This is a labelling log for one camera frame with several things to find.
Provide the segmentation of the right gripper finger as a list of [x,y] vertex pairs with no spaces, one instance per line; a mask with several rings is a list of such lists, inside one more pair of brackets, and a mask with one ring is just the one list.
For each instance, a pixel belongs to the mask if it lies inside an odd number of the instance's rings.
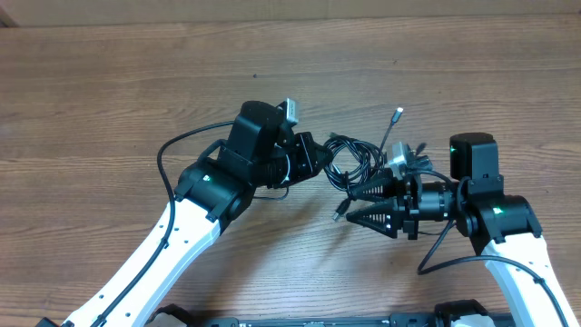
[[365,183],[357,184],[348,190],[351,201],[382,202],[395,194],[393,177],[375,177]]
[[358,209],[346,215],[350,223],[396,239],[399,230],[399,206],[396,200],[386,200]]

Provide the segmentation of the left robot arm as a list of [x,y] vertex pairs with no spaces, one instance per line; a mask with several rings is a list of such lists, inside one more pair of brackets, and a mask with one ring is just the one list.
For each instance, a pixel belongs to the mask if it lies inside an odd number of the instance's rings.
[[242,104],[230,134],[210,144],[172,186],[155,227],[65,326],[144,326],[188,266],[251,204],[260,187],[287,189],[319,174],[332,155],[311,133],[294,133],[299,105]]

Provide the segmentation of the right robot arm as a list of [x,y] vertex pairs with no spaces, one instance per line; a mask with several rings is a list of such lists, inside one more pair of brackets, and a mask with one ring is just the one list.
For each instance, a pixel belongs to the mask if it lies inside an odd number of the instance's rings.
[[553,271],[543,229],[528,200],[507,195],[491,134],[449,139],[450,174],[434,171],[420,149],[394,144],[387,167],[350,190],[368,206],[347,213],[350,223],[390,238],[419,236],[422,221],[445,223],[469,239],[474,255],[428,265],[424,275],[462,263],[482,262],[503,293],[517,326],[576,326],[577,318]]

